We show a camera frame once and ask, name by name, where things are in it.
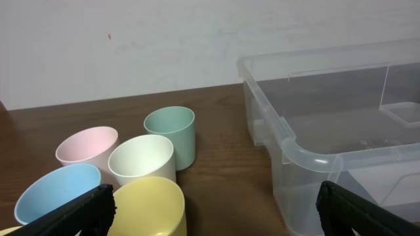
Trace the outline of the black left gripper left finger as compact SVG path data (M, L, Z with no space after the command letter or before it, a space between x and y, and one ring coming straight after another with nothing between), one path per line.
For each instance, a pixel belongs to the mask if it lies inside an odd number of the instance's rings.
M7 236L107 236L117 209L113 190L100 184Z

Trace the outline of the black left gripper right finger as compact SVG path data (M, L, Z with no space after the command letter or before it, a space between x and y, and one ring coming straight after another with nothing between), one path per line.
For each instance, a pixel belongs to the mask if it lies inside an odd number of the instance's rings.
M316 200L325 236L419 236L419 226L326 180Z

